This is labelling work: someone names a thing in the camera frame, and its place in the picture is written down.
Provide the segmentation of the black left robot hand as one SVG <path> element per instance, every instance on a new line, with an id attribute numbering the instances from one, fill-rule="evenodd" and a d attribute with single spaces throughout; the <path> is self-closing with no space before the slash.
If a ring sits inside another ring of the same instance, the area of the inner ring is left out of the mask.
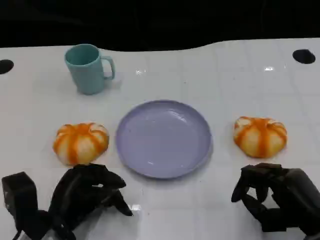
<path id="1" fill-rule="evenodd" d="M 102 164 L 78 164 L 70 168 L 58 182 L 48 209 L 58 239 L 75 240 L 73 230 L 92 213 L 110 207 L 132 216 L 133 212 L 120 192 L 125 186 L 119 175 Z"/>

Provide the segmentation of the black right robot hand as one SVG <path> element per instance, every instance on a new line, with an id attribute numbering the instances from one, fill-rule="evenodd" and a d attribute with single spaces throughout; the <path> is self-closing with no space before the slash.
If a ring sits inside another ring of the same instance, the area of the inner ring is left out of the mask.
<path id="1" fill-rule="evenodd" d="M 307 240 L 320 238 L 320 192 L 300 168 L 263 162 L 243 167 L 231 196 L 238 201 L 265 233 L 299 228 Z"/>

